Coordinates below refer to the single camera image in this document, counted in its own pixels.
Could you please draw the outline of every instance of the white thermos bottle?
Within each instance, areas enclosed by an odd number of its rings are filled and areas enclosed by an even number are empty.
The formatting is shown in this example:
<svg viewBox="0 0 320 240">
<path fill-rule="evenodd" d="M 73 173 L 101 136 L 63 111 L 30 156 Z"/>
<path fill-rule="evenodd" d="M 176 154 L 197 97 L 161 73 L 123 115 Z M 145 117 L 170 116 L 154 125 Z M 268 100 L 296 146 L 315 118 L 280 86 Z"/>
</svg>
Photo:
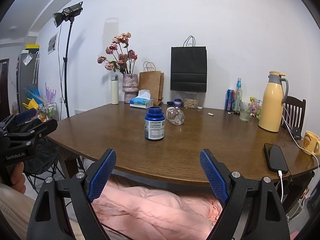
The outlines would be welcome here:
<svg viewBox="0 0 320 240">
<path fill-rule="evenodd" d="M 111 75 L 111 104 L 119 104 L 119 79 L 118 75 Z"/>
</svg>

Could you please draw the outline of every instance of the brown paper bag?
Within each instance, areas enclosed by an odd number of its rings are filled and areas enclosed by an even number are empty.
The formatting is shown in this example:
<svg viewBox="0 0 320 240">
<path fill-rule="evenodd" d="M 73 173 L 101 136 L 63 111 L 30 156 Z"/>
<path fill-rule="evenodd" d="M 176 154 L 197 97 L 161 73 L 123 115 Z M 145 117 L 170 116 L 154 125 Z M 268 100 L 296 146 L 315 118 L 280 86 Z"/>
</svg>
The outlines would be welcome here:
<svg viewBox="0 0 320 240">
<path fill-rule="evenodd" d="M 139 74 L 139 90 L 149 90 L 150 97 L 153 99 L 153 105 L 158 106 L 162 100 L 164 73 L 157 71 L 152 62 L 145 63 L 143 64 L 143 69 L 147 71 L 140 72 Z M 149 71 L 148 64 L 153 64 L 155 70 L 153 71 L 151 67 L 151 71 Z"/>
</svg>

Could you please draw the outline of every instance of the vase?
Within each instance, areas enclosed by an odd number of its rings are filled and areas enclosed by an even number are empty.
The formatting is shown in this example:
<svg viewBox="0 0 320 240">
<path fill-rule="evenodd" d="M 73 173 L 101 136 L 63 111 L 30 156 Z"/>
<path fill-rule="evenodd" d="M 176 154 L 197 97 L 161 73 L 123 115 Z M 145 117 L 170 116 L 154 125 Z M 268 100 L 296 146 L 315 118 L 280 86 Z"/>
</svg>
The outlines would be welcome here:
<svg viewBox="0 0 320 240">
<path fill-rule="evenodd" d="M 123 74 L 122 91 L 124 92 L 124 102 L 130 103 L 131 98 L 137 96 L 138 74 Z"/>
</svg>

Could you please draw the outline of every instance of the bottle label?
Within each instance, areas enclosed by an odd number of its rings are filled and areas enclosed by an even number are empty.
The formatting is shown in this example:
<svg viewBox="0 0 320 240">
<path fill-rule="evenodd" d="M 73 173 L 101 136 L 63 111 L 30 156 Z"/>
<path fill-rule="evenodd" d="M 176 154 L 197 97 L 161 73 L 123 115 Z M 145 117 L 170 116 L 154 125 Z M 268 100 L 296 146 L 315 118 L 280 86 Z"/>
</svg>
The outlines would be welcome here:
<svg viewBox="0 0 320 240">
<path fill-rule="evenodd" d="M 164 137 L 164 121 L 154 122 L 145 120 L 144 135 L 148 139 L 157 140 Z"/>
</svg>

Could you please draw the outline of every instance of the hand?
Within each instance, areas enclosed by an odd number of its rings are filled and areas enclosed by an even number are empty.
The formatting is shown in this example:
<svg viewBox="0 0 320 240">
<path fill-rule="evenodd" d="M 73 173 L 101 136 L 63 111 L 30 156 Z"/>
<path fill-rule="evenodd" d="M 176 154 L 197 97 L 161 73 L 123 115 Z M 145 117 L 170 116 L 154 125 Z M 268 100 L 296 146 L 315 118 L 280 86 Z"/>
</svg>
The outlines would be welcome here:
<svg viewBox="0 0 320 240">
<path fill-rule="evenodd" d="M 24 164 L 17 163 L 10 177 L 11 183 L 13 184 L 11 188 L 15 189 L 16 191 L 22 194 L 24 194 L 26 191 L 26 186 L 24 185 L 26 177 L 22 174 L 23 169 Z"/>
</svg>

